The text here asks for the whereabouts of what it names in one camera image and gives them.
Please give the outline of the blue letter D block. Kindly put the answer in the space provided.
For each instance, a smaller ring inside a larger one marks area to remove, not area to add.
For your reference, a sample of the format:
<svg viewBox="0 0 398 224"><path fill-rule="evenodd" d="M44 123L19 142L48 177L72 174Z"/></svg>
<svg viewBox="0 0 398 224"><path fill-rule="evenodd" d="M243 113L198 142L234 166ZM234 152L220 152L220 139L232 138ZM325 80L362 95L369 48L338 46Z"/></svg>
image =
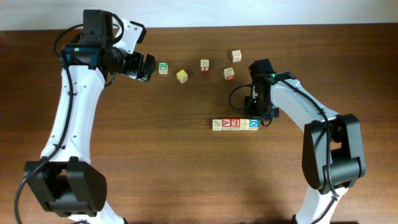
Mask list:
<svg viewBox="0 0 398 224"><path fill-rule="evenodd" d="M259 129L259 120L258 119L250 119L249 120L249 130L257 131Z"/></svg>

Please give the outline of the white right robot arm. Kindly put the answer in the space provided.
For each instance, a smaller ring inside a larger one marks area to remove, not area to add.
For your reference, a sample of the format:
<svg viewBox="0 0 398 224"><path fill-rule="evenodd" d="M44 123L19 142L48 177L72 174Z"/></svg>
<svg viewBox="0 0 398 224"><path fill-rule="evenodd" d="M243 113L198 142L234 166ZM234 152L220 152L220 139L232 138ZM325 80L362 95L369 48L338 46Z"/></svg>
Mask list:
<svg viewBox="0 0 398 224"><path fill-rule="evenodd" d="M271 122L285 112L303 132L302 170L308 189L292 223L330 223L340 198L366 173L359 120L340 115L307 92L291 72L275 72L269 59L249 66L246 116Z"/></svg>

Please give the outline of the plain letter J block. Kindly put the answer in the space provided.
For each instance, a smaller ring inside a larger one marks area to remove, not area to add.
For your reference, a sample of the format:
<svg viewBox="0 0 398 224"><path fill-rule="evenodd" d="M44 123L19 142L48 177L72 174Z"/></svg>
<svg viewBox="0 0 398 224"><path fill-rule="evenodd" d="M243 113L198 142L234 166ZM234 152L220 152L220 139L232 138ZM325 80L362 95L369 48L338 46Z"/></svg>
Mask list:
<svg viewBox="0 0 398 224"><path fill-rule="evenodd" d="M250 128L249 119L240 119L240 130L247 131Z"/></svg>

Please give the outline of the red letter A block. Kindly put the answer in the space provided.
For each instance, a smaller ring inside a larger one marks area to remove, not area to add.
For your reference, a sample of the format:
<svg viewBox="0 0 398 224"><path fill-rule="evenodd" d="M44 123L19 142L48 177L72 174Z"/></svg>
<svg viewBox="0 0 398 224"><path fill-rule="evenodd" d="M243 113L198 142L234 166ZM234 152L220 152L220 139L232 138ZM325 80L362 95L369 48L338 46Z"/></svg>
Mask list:
<svg viewBox="0 0 398 224"><path fill-rule="evenodd" d="M229 118L223 118L222 122L222 130L227 131L231 129L231 120Z"/></svg>

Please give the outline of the leaf picture wooden block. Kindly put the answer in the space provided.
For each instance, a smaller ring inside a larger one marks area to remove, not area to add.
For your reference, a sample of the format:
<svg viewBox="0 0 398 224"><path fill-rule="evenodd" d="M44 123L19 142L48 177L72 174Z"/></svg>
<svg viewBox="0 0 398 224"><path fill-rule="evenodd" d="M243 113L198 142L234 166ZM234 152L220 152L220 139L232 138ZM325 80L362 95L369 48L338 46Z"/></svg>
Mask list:
<svg viewBox="0 0 398 224"><path fill-rule="evenodd" d="M223 129L222 120L221 119L213 119L212 120L212 130L213 131L221 131Z"/></svg>

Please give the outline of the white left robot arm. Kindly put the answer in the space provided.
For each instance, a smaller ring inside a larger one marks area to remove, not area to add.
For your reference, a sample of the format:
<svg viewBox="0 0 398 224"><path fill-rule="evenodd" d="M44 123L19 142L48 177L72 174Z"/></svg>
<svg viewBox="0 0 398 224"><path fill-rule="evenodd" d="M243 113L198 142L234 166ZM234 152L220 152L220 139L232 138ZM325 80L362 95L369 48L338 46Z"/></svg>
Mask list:
<svg viewBox="0 0 398 224"><path fill-rule="evenodd" d="M39 160L25 164L22 185L45 211L74 223L125 223L106 200L105 176L91 165L91 132L103 89L119 74L149 81L155 58L135 51L146 28L112 12L85 10L81 29L55 48L62 66L57 114Z"/></svg>

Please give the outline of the red letter E block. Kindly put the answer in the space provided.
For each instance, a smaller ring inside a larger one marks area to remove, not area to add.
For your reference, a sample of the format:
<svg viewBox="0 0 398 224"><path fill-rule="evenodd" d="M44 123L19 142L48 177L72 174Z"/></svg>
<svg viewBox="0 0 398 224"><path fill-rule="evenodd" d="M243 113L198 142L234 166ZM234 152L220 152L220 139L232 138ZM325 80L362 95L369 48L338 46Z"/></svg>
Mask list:
<svg viewBox="0 0 398 224"><path fill-rule="evenodd" d="M231 130L239 131L241 128L241 120L238 118L231 119Z"/></svg>

